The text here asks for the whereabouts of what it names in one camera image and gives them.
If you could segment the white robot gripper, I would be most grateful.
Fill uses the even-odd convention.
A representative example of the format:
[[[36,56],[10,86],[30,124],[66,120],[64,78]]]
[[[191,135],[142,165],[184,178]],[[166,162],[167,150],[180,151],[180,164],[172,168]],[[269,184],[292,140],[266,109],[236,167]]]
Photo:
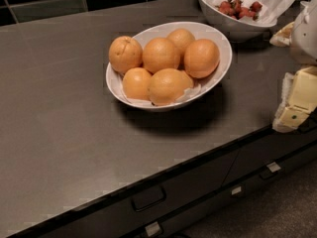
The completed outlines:
[[[289,47],[299,63],[317,64],[317,0],[310,0],[294,23],[276,32],[269,40],[276,47]],[[275,112],[272,129],[288,133],[298,129],[317,107],[317,67],[303,65],[296,73],[287,73],[282,81],[281,102]]]

